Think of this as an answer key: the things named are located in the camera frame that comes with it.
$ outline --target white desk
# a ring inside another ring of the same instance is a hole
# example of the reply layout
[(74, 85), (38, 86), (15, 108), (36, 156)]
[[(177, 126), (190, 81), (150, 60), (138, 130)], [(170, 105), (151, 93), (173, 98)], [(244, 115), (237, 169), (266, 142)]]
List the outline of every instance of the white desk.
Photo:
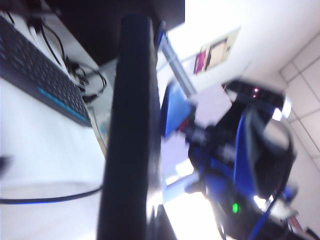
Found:
[[(13, 17), (15, 27), (52, 60), (42, 37), (32, 36), (24, 21)], [(0, 109), (1, 155), (11, 157), (1, 178), (2, 198), (58, 197), (102, 183), (105, 158), (92, 128), (75, 123), (5, 79), (0, 79)], [(2, 205), (1, 239), (94, 239), (99, 200), (96, 194), (62, 203)]]

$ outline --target black keyboard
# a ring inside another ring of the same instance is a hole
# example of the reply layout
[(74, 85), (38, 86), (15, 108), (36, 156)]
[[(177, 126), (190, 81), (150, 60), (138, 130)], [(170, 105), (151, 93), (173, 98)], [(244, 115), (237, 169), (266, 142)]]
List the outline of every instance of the black keyboard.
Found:
[(0, 17), (0, 76), (77, 123), (91, 127), (80, 90), (3, 17)]

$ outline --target black cable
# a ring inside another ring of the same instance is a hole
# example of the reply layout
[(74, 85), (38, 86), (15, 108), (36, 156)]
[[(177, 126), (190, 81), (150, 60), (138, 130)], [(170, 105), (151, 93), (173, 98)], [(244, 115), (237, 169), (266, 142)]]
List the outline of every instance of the black cable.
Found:
[(51, 27), (46, 25), (44, 22), (42, 22), (42, 26), (44, 26), (50, 33), (52, 33), (55, 36), (55, 38), (57, 39), (57, 41), (59, 42), (59, 45), (61, 48), (62, 59), (63, 59), (63, 61), (65, 61), (66, 60), (65, 49), (64, 49), (64, 46), (62, 44), (60, 37), (56, 34), (56, 32)]
[(41, 30), (41, 34), (42, 34), (42, 36), (43, 36), (43, 39), (44, 39), (44, 41), (45, 41), (45, 44), (46, 44), (47, 47), (49, 48), (49, 50), (50, 50), (52, 56), (54, 57), (54, 59), (56, 60), (56, 62), (61, 66), (61, 63), (59, 62), (59, 60), (58, 60), (55, 52), (53, 51), (53, 49), (52, 49), (51, 46), (50, 46), (50, 43), (49, 43), (49, 41), (48, 41), (48, 39), (47, 39), (47, 36), (46, 36), (46, 34), (45, 34), (44, 27), (41, 26), (41, 27), (40, 27), (40, 30)]
[[(92, 101), (94, 101), (99, 95), (101, 95), (103, 93), (103, 91), (105, 90), (105, 88), (107, 87), (107, 81), (105, 79), (105, 77), (97, 70), (95, 70), (93, 67), (83, 63), (83, 62), (78, 62), (78, 61), (74, 61), (74, 60), (70, 60), (68, 57), (66, 57), (66, 54), (65, 54), (65, 50), (64, 50), (64, 46), (62, 44), (62, 41), (60, 39), (60, 37), (56, 34), (56, 32), (50, 28), (48, 25), (46, 25), (44, 22), (42, 22), (42, 26), (41, 26), (41, 33), (42, 33), (42, 36), (43, 36), (43, 39), (46, 43), (46, 45), (48, 46), (50, 52), (52, 53), (54, 59), (57, 61), (57, 63), (61, 66), (61, 63), (59, 62), (57, 56), (55, 55), (54, 51), (52, 50), (50, 44), (49, 44), (49, 41), (47, 39), (47, 36), (45, 34), (45, 31), (44, 31), (44, 27), (50, 31), (54, 36), (55, 38), (57, 39), (57, 41), (59, 42), (59, 45), (60, 45), (60, 48), (61, 48), (61, 56), (62, 56), (62, 60), (63, 60), (63, 63), (65, 64), (67, 70), (69, 73), (72, 73), (74, 76), (77, 76), (78, 78), (83, 78), (84, 76), (86, 76), (86, 72), (83, 70), (82, 67), (85, 67), (87, 69), (90, 69), (93, 73), (97, 74), (100, 76), (101, 78), (101, 81), (102, 81), (102, 88), (100, 89), (100, 91), (98, 92), (98, 94), (92, 94), (92, 95), (84, 95), (82, 96), (82, 99), (84, 100), (85, 103), (91, 103)], [(80, 69), (82, 70), (83, 72), (83, 75), (80, 75), (79, 73), (76, 73), (76, 70), (77, 69)]]
[(15, 20), (12, 18), (12, 16), (11, 16), (10, 12), (5, 11), (5, 13), (8, 15), (8, 17), (9, 17), (9, 19), (10, 19), (11, 23), (14, 25), (14, 24), (15, 24)]
[(60, 203), (60, 202), (66, 202), (70, 200), (76, 200), (85, 198), (88, 196), (91, 196), (100, 190), (102, 190), (103, 186), (100, 186), (97, 189), (78, 193), (74, 195), (68, 195), (68, 196), (58, 196), (58, 197), (46, 197), (46, 198), (26, 198), (26, 199), (6, 199), (6, 198), (0, 198), (0, 205), (23, 205), (23, 204), (52, 204), (52, 203)]
[(102, 89), (99, 91), (100, 94), (102, 94), (102, 92), (105, 90), (106, 86), (107, 86), (107, 80), (105, 79), (105, 77), (101, 74), (101, 72), (95, 70), (93, 67), (89, 66), (88, 64), (85, 64), (83, 62), (79, 62), (79, 61), (73, 61), (71, 60), (70, 62), (76, 63), (78, 64), (80, 67), (84, 67), (89, 69), (91, 72), (97, 74), (100, 76), (101, 81), (102, 81)]

